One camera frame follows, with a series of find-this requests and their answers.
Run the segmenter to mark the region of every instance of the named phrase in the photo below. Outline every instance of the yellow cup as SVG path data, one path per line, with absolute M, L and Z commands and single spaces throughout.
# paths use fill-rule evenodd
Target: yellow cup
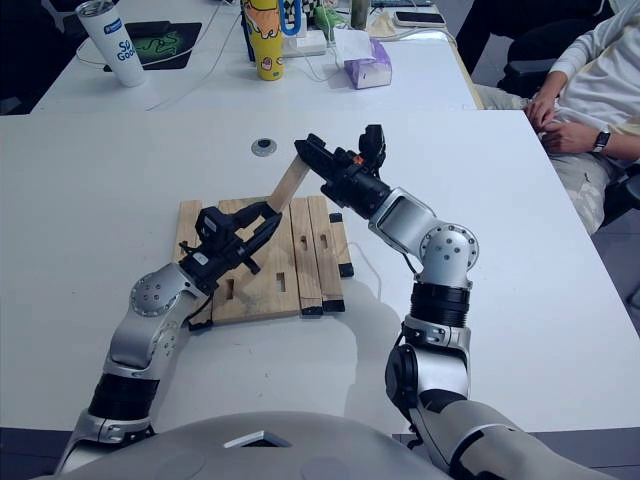
M 263 80 L 278 80 L 284 73 L 278 0 L 243 0 L 249 41 L 256 57 L 258 76 Z

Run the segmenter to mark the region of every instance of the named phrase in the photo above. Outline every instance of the hand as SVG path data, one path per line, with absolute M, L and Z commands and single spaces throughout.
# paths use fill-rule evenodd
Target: hand
M 580 123 L 548 123 L 543 129 L 542 145 L 551 153 L 582 153 L 594 149 L 597 128 Z
M 555 97 L 549 95 L 536 95 L 533 100 L 524 107 L 524 114 L 536 132 L 540 132 L 555 117 Z

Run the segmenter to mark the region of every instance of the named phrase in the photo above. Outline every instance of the wooden stick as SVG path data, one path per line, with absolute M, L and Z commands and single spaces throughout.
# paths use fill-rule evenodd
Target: wooden stick
M 333 246 L 336 257 L 338 257 L 340 276 L 342 278 L 353 277 L 353 264 L 351 263 L 351 255 L 349 255 L 349 247 L 347 247 L 347 233 L 344 231 L 342 214 L 330 214 L 329 222 L 331 223 L 331 233 L 333 233 Z
M 322 315 L 322 289 L 311 230 L 309 202 L 306 198 L 294 198 L 289 208 L 300 291 L 300 312 L 303 316 Z
M 344 297 L 333 246 L 327 200 L 324 195 L 314 195 L 308 200 L 313 243 L 318 261 L 320 289 L 322 290 L 322 309 L 325 312 L 344 312 Z
M 267 204 L 273 211 L 281 212 L 289 205 L 308 171 L 309 166 L 302 161 L 299 155 L 296 155 L 287 171 L 284 172 L 278 186 L 267 200 Z

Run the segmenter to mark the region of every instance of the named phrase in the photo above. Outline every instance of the wooden block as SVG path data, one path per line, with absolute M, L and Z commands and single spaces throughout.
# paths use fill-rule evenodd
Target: wooden block
M 300 292 L 300 312 L 302 315 L 322 315 L 322 290 L 311 230 L 309 202 L 306 198 L 294 198 L 291 200 L 290 209 Z
M 176 244 L 173 248 L 173 262 L 178 263 L 185 253 L 180 248 L 180 242 L 187 242 L 189 247 L 197 247 L 200 245 L 198 234 L 196 233 L 196 220 L 202 210 L 202 202 L 200 200 L 189 200 L 180 202 L 180 213 L 178 216 L 178 231 L 176 233 Z M 196 311 L 206 302 L 206 298 L 200 300 L 195 308 Z M 189 328 L 201 328 L 211 324 L 211 305 L 207 305 L 202 312 L 189 320 Z
M 284 172 L 278 186 L 267 200 L 267 204 L 273 211 L 281 212 L 289 205 L 308 171 L 309 166 L 296 155 L 287 171 Z
M 264 199 L 223 200 L 218 208 L 223 213 L 234 213 L 260 200 Z M 238 235 L 248 239 L 260 222 L 261 218 L 239 230 Z M 261 268 L 257 275 L 240 265 L 218 281 L 220 287 L 213 297 L 211 316 L 214 325 L 298 313 L 298 279 L 288 208 L 283 210 L 282 221 L 269 243 L 256 252 L 253 259 Z
M 329 222 L 331 223 L 331 233 L 333 233 L 334 248 L 338 259 L 340 276 L 342 278 L 353 277 L 353 264 L 351 263 L 351 255 L 349 255 L 349 247 L 347 246 L 347 233 L 344 230 L 342 214 L 330 214 Z
M 318 261 L 318 276 L 322 289 L 322 307 L 325 312 L 344 312 L 344 297 L 340 273 L 329 223 L 327 200 L 323 195 L 309 197 L 311 228 Z

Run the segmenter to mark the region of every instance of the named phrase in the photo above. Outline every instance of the paper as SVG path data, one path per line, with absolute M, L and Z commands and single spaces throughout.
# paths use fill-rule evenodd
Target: paper
M 367 25 L 367 32 L 373 37 L 392 37 L 397 35 L 389 12 L 378 15 L 378 18 L 376 18 L 373 23 Z
M 361 58 L 374 58 L 367 32 L 334 28 L 333 35 L 336 41 L 336 54 L 343 62 Z

